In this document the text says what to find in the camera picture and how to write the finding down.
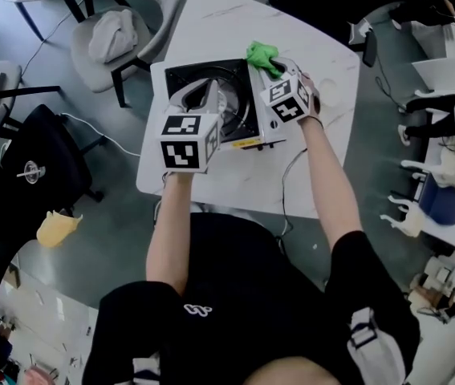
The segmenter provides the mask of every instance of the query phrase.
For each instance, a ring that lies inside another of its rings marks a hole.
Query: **white cloth on chair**
[[[131,51],[138,44],[138,34],[130,10],[108,11],[93,27],[88,54],[97,63],[110,61]]]

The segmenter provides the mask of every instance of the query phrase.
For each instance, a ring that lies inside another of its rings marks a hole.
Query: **white shoe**
[[[391,19],[391,22],[393,23],[393,26],[397,29],[397,30],[402,30],[402,25],[399,23],[399,22],[396,22],[395,20]]]
[[[398,135],[400,136],[400,141],[402,141],[402,144],[406,147],[411,145],[411,141],[409,141],[409,137],[405,135],[405,127],[404,125],[399,125],[398,126]]]

